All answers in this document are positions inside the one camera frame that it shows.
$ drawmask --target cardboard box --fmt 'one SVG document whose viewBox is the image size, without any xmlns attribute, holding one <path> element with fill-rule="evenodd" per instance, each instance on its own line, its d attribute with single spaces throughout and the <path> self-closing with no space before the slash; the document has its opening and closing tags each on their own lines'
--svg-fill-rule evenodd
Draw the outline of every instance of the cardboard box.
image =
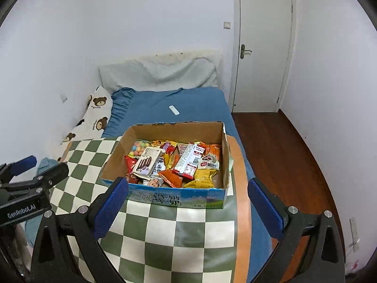
<svg viewBox="0 0 377 283">
<path fill-rule="evenodd" d="M 184 208 L 223 208 L 233 161 L 230 157 L 225 126 L 222 122 L 134 125 L 124 133 L 99 177 L 105 181 L 114 181 L 117 177 L 125 177 L 127 166 L 123 157 L 130 152 L 134 142 L 139 139 L 171 140 L 182 143 L 203 141 L 207 144 L 221 144 L 221 171 L 217 173 L 221 177 L 217 182 L 220 185 L 218 187 L 221 188 L 154 188 L 142 184 L 129 184 L 128 199 Z"/>
</svg>

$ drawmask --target wooden floor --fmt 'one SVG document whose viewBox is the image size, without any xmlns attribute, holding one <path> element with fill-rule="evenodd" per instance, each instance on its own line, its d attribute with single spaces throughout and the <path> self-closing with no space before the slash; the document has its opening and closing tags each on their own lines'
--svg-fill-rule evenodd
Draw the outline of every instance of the wooden floor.
<svg viewBox="0 0 377 283">
<path fill-rule="evenodd" d="M 333 212 L 339 217 L 327 183 L 308 147 L 280 110 L 278 113 L 234 113 L 246 156 L 258 177 L 285 205 L 301 212 Z M 282 282 L 292 278 L 307 238 L 300 242 Z"/>
</svg>

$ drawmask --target white door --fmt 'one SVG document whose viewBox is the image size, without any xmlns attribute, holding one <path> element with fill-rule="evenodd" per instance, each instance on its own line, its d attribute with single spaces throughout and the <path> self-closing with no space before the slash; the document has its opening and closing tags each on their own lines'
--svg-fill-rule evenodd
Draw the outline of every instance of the white door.
<svg viewBox="0 0 377 283">
<path fill-rule="evenodd" d="M 287 67 L 292 0 L 240 0 L 240 5 L 233 112 L 274 112 Z M 241 56 L 243 44 L 252 52 Z"/>
</svg>

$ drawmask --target mattress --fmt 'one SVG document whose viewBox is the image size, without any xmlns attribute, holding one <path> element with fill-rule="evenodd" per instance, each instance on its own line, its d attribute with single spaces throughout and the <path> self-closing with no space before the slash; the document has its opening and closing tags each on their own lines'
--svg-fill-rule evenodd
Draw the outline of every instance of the mattress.
<svg viewBox="0 0 377 283">
<path fill-rule="evenodd" d="M 228 135 L 236 138 L 241 147 L 248 179 L 254 172 L 246 158 L 228 104 L 221 90 L 214 87 L 178 89 L 166 92 L 122 88 L 112 94 L 112 115 L 102 137 L 121 136 L 136 124 L 174 123 L 186 121 L 222 121 Z M 180 112 L 174 115 L 169 106 Z M 271 254 L 271 238 L 257 211 L 251 207 L 251 254 L 248 282 L 258 273 Z"/>
</svg>

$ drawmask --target wall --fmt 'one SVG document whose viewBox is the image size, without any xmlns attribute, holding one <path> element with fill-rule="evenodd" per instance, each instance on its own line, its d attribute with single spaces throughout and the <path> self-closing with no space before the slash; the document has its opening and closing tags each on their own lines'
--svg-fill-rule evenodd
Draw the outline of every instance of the wall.
<svg viewBox="0 0 377 283">
<path fill-rule="evenodd" d="M 0 163 L 48 156 L 100 85 L 87 56 L 83 5 L 18 0 L 0 27 Z"/>
<path fill-rule="evenodd" d="M 356 218 L 360 268 L 377 245 L 377 32 L 357 0 L 297 0 L 296 28 L 282 110 L 327 180 L 346 253 Z"/>
<path fill-rule="evenodd" d="M 229 98 L 233 51 L 233 0 L 91 0 L 88 28 L 98 64 L 132 56 L 217 49 L 224 56 Z M 230 21 L 230 30 L 223 22 Z"/>
</svg>

